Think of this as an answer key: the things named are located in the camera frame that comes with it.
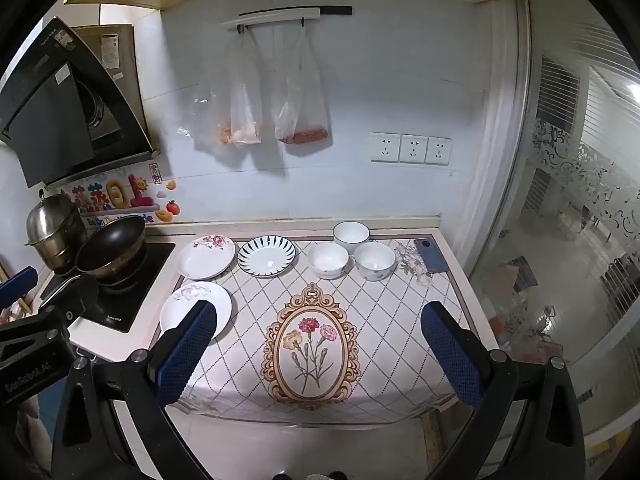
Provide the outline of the white plate pink flowers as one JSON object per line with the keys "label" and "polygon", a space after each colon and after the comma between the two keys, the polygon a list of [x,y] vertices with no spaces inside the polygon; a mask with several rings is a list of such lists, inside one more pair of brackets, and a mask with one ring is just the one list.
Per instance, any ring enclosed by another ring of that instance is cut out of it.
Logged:
{"label": "white plate pink flowers", "polygon": [[209,280],[224,273],[232,263],[236,246],[228,236],[208,234],[191,240],[182,248],[178,272],[193,281]]}

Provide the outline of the white wall socket middle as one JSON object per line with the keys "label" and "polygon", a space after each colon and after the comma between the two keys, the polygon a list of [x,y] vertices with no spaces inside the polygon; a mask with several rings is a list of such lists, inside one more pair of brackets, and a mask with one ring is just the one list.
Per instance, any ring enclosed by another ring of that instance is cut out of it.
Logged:
{"label": "white wall socket middle", "polygon": [[400,136],[398,162],[404,164],[424,164],[428,137],[403,133]]}

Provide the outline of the stainless steel pot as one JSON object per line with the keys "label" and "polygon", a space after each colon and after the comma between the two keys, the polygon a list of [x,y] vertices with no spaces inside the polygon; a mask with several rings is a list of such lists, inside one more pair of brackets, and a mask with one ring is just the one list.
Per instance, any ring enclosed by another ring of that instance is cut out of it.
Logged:
{"label": "stainless steel pot", "polygon": [[38,204],[26,219],[27,245],[35,248],[47,268],[66,274],[75,266],[88,238],[78,207],[65,194],[39,191]]}

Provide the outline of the black range hood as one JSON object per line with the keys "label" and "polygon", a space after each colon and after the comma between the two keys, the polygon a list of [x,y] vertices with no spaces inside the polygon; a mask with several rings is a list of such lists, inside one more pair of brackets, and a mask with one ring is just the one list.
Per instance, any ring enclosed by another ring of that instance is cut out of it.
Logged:
{"label": "black range hood", "polygon": [[153,158],[134,28],[51,18],[1,90],[1,139],[30,188]]}

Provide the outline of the white plate blue leaf rim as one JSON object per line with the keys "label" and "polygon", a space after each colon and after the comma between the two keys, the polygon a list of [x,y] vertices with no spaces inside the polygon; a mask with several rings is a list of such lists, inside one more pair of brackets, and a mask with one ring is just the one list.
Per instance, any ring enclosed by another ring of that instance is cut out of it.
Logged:
{"label": "white plate blue leaf rim", "polygon": [[296,247],[288,238],[263,235],[246,242],[236,262],[242,271],[255,278],[273,278],[288,270],[296,255]]}

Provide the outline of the black induction cooktop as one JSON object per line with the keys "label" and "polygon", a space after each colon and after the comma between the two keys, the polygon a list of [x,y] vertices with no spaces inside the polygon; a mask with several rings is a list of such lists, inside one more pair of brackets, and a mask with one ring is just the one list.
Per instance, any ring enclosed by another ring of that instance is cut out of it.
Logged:
{"label": "black induction cooktop", "polygon": [[160,270],[174,251],[174,243],[144,243],[131,261],[130,271],[122,269],[119,274],[102,281],[77,270],[67,275],[53,275],[38,298],[46,302],[66,280],[73,278],[68,288],[76,290],[85,301],[81,317],[128,333]]}

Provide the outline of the blue lower cabinet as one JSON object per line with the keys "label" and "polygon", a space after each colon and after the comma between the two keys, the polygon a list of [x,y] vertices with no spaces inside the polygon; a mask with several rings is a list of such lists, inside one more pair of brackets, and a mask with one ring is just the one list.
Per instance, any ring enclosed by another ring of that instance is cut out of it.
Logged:
{"label": "blue lower cabinet", "polygon": [[46,428],[50,443],[54,442],[55,425],[58,420],[64,387],[64,382],[60,380],[38,394],[39,419]]}

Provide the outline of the white bowl small flower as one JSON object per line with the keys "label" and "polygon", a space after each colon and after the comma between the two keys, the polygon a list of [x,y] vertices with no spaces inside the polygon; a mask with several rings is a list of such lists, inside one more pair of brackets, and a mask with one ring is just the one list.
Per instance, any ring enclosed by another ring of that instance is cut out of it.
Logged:
{"label": "white bowl small flower", "polygon": [[321,242],[313,244],[307,255],[309,266],[319,278],[339,278],[349,263],[349,253],[339,244]]}

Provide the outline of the black wok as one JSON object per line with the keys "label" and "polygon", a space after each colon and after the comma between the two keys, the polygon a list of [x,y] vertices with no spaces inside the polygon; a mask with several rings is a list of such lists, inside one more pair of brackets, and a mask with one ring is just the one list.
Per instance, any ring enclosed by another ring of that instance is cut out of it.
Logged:
{"label": "black wok", "polygon": [[139,270],[144,260],[145,221],[140,216],[122,217],[91,234],[76,256],[73,271],[51,289],[51,300],[80,278],[88,276],[104,286],[119,285]]}

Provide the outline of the white bowl coloured dots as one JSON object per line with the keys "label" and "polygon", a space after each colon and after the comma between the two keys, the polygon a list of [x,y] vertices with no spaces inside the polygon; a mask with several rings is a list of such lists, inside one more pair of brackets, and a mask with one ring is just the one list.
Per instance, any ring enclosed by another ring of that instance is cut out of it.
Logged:
{"label": "white bowl coloured dots", "polygon": [[395,269],[396,255],[392,248],[379,242],[367,242],[354,251],[359,274],[367,281],[382,281]]}

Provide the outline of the white bowl blue rim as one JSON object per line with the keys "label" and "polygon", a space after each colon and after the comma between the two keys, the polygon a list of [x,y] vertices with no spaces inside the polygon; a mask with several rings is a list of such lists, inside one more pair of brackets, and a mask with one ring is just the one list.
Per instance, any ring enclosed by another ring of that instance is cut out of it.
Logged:
{"label": "white bowl blue rim", "polygon": [[334,226],[333,238],[336,244],[339,244],[349,254],[352,254],[361,244],[367,243],[370,238],[370,231],[361,222],[343,221]]}

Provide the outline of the white wall socket left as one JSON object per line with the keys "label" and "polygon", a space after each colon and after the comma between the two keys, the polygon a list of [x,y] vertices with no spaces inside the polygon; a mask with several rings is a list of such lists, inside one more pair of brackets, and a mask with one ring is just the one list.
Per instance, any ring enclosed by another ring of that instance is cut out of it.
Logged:
{"label": "white wall socket left", "polygon": [[390,132],[370,133],[370,161],[398,162],[401,135]]}

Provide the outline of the colourful wall sticker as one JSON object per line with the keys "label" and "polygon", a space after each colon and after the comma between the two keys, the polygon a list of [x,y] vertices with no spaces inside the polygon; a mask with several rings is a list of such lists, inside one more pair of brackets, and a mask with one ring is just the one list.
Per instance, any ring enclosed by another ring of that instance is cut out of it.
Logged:
{"label": "colourful wall sticker", "polygon": [[170,223],[181,214],[177,181],[156,160],[61,184],[58,192],[72,201],[89,229],[129,216],[146,224]]}

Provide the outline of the white wall socket right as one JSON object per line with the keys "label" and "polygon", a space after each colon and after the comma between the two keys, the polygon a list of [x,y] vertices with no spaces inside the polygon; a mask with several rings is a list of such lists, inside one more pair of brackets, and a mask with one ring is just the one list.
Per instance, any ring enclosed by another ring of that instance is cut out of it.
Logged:
{"label": "white wall socket right", "polygon": [[427,165],[448,166],[452,140],[440,136],[430,136],[427,142],[425,162]]}

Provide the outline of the frosted glass sliding door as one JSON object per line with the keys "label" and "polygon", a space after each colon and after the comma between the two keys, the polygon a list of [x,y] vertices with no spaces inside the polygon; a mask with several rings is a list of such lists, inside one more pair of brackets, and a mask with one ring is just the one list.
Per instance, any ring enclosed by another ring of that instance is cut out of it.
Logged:
{"label": "frosted glass sliding door", "polygon": [[589,445],[639,418],[639,71],[587,0],[529,0],[527,115],[472,284],[514,359],[568,366]]}

